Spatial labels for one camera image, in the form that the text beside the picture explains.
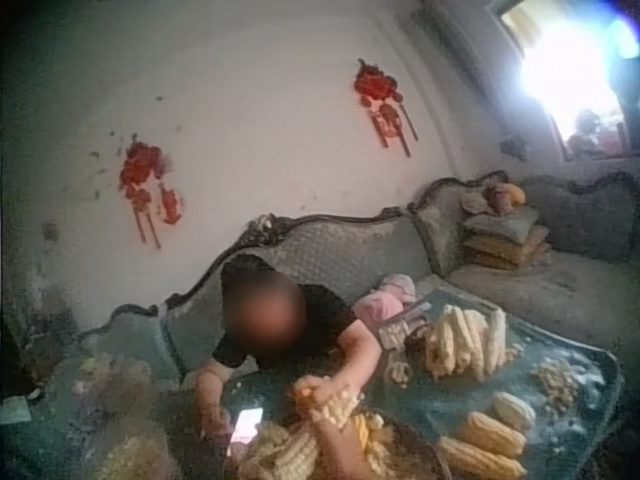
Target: bright light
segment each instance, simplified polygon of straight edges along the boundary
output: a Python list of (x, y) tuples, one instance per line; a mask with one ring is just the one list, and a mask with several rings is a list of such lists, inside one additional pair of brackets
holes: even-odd
[(602, 115), (618, 108), (607, 81), (603, 45), (595, 32), (563, 22), (548, 28), (538, 44), (525, 51), (524, 86), (554, 117), (565, 140), (575, 132), (581, 111)]
[(640, 40), (638, 33), (622, 18), (611, 22), (609, 27), (611, 38), (622, 58), (636, 58), (640, 56)]

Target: person in black shirt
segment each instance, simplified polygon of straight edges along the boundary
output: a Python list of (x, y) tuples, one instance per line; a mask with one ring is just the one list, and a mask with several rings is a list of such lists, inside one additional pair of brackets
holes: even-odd
[(378, 341), (335, 293), (321, 285), (298, 285), (255, 255), (238, 255), (222, 269), (225, 334), (201, 369), (197, 395), (202, 435), (229, 432), (229, 415), (220, 407), (225, 382), (247, 356), (261, 369), (344, 353), (344, 365), (330, 380), (313, 376), (294, 385), (323, 404), (345, 387), (360, 390), (381, 354)]

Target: window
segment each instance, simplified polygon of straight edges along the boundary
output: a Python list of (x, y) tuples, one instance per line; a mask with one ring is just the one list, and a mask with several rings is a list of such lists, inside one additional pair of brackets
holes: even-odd
[(631, 20), (600, 3), (579, 5), (521, 0), (500, 11), (524, 57), (524, 87), (553, 117), (567, 160), (638, 152), (637, 30)]

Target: stack of cushions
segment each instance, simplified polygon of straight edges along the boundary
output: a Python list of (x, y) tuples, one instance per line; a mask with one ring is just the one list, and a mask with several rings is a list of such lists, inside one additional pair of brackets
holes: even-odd
[(536, 225), (538, 212), (520, 206), (509, 215), (479, 214), (468, 218), (464, 229), (471, 236), (463, 243), (468, 263), (501, 270), (521, 270), (540, 258), (550, 245), (549, 230)]

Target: hand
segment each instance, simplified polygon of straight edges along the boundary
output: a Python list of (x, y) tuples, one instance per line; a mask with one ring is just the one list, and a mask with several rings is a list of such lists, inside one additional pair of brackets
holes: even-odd
[(320, 378), (306, 375), (294, 383), (293, 393), (300, 403), (317, 407), (327, 403), (331, 396), (337, 395), (346, 386), (329, 377)]
[(358, 431), (352, 421), (347, 422), (343, 431), (325, 419), (312, 422), (312, 424), (320, 445), (320, 465), (324, 471), (323, 478), (340, 480), (372, 478), (371, 471), (364, 459)]
[(231, 416), (220, 405), (200, 408), (200, 439), (215, 438), (232, 433)]

